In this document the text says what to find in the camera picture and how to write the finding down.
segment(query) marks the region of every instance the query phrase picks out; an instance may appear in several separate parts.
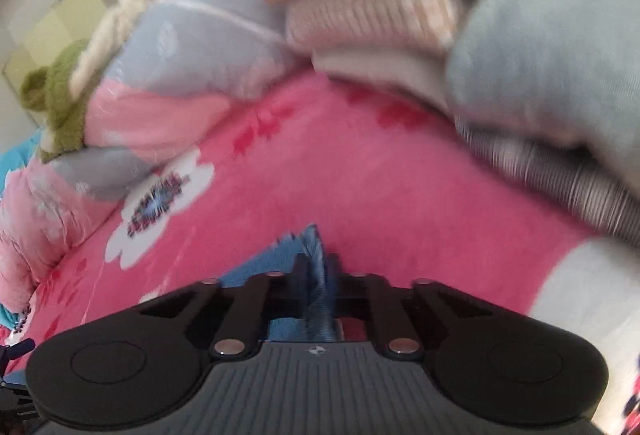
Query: circular cap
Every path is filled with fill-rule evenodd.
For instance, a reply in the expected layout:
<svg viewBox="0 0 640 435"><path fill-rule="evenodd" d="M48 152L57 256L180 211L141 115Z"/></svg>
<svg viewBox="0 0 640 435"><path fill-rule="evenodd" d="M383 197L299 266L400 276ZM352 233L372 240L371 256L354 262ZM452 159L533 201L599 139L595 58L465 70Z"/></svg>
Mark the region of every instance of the circular cap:
<svg viewBox="0 0 640 435"><path fill-rule="evenodd" d="M568 332L491 316L451 330L434 355L433 377L449 399L478 417L545 427L592 411L607 367L592 345Z"/></svg>
<svg viewBox="0 0 640 435"><path fill-rule="evenodd" d="M145 365L145 351L126 341L89 345L71 358L73 372L96 385L115 385L132 379Z"/></svg>
<svg viewBox="0 0 640 435"><path fill-rule="evenodd" d="M213 349L220 355L238 355L244 350L244 343L240 339L222 339Z"/></svg>
<svg viewBox="0 0 640 435"><path fill-rule="evenodd" d="M535 385L562 371L562 357L542 345L504 342L486 351L489 367L503 379Z"/></svg>
<svg viewBox="0 0 640 435"><path fill-rule="evenodd" d="M420 350L420 343L415 339L396 338L389 342L389 350L396 352L396 354L415 354Z"/></svg>
<svg viewBox="0 0 640 435"><path fill-rule="evenodd" d="M83 431L112 431L179 407L201 370L200 353L166 319L124 311L44 342L26 372L31 398L46 417Z"/></svg>

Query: metal rivet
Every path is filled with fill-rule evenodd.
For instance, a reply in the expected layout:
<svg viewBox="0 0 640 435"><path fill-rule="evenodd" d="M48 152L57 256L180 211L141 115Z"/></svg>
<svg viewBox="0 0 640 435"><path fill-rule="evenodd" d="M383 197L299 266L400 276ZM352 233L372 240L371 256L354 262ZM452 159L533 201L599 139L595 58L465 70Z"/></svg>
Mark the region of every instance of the metal rivet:
<svg viewBox="0 0 640 435"><path fill-rule="evenodd" d="M389 343L389 350L396 354L415 354L420 350L420 343L415 339L397 338Z"/></svg>
<svg viewBox="0 0 640 435"><path fill-rule="evenodd" d="M238 355L244 350L244 343L240 339L222 339L213 346L213 349L220 355Z"/></svg>

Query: pile of clothes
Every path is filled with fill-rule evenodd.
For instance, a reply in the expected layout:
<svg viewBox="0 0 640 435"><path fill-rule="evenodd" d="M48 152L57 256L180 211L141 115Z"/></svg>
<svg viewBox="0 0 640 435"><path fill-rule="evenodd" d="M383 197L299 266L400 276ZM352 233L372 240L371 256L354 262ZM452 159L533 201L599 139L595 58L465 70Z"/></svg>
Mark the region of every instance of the pile of clothes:
<svg viewBox="0 0 640 435"><path fill-rule="evenodd" d="M482 160L640 247L637 0L267 0L334 78L400 88Z"/></svg>
<svg viewBox="0 0 640 435"><path fill-rule="evenodd" d="M308 62L284 28L263 0L120 0L91 40L27 76L20 101L47 126L0 200L6 324L141 180Z"/></svg>

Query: bed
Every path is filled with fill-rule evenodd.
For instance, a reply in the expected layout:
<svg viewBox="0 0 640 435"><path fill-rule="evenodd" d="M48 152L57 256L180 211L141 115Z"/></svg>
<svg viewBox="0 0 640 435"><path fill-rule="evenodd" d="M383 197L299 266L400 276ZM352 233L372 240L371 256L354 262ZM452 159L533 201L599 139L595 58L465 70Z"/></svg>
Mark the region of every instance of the bed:
<svg viewBox="0 0 640 435"><path fill-rule="evenodd" d="M131 235L140 202L172 176L189 183ZM596 423L622 430L640 347L638 253L495 176L436 111L310 67L133 189L39 285L7 342L39 344L225 274L310 223L345 271L440 280L589 339L610 367Z"/></svg>

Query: green knitted fabric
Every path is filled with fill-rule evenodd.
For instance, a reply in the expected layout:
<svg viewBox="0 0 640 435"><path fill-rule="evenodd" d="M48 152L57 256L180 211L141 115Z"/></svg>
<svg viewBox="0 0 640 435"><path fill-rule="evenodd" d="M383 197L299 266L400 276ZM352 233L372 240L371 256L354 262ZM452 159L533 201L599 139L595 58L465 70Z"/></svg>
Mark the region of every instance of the green knitted fabric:
<svg viewBox="0 0 640 435"><path fill-rule="evenodd" d="M43 163L84 147L86 105L100 83L102 72L94 75L77 101L71 100L68 83L87 43L88 41L81 40L69 45L49 68L39 68L29 74L20 88L20 103L23 107L31 111L46 112L53 148L52 151L38 149L38 156Z"/></svg>

